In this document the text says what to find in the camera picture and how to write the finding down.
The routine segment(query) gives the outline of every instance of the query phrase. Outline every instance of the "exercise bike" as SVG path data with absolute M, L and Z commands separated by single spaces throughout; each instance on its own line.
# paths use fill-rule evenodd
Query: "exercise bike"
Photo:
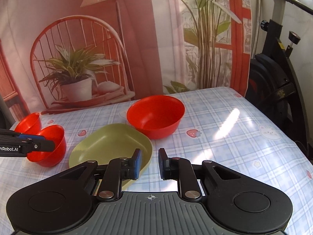
M 286 2 L 313 15 L 313 10 L 297 0 L 274 0 L 272 19 L 262 21 L 260 27 L 267 32 L 263 51 L 250 61 L 248 90 L 245 98 L 273 121 L 292 139 L 307 158 L 309 155 L 309 127 L 300 85 L 289 59 L 293 44 L 300 37 L 290 31 L 291 44 L 284 47 L 280 40 Z

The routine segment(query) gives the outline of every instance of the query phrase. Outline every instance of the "tablecloth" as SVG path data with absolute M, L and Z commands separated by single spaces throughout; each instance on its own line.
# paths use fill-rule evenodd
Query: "tablecloth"
M 129 191 L 177 189 L 175 181 L 160 179 L 157 150 L 163 147 L 169 157 L 187 158 L 194 164 L 210 159 L 284 191 L 293 204 L 287 234 L 313 234 L 313 166 L 292 140 L 230 88 L 172 96 L 184 103 L 186 113 L 171 136 L 152 140 L 151 164 Z M 52 168 L 40 167 L 26 158 L 0 158 L 0 234 L 13 231 L 5 206 L 15 191 L 68 169 L 74 147 L 104 125 L 127 123 L 126 112 L 133 103 L 41 116 L 43 127 L 64 127 L 65 158 Z

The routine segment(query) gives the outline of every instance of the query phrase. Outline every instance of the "white bear face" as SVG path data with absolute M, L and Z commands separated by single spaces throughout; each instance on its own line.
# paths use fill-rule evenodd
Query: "white bear face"
M 260 132 L 263 137 L 271 140 L 278 140 L 281 138 L 280 134 L 273 127 L 259 126 Z

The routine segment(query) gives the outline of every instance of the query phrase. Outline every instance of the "plant pot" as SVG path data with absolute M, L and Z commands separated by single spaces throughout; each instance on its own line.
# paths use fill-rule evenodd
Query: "plant pot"
M 90 100 L 92 81 L 91 79 L 85 79 L 73 84 L 62 85 L 61 90 L 66 95 L 69 101 L 82 101 Z

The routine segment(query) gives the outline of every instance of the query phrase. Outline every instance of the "red bowl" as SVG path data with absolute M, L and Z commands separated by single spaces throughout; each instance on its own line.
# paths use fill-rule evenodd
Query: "red bowl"
M 176 131 L 184 116 L 184 104 L 171 96 L 149 96 L 135 102 L 127 120 L 150 139 L 161 139 Z
M 32 113 L 25 117 L 14 129 L 16 132 L 37 135 L 41 130 L 39 113 Z
M 42 129 L 37 135 L 44 136 L 47 140 L 52 140 L 55 144 L 53 152 L 31 152 L 27 154 L 27 159 L 38 163 L 43 167 L 57 165 L 64 157 L 66 151 L 66 141 L 64 129 L 60 125 L 51 125 Z

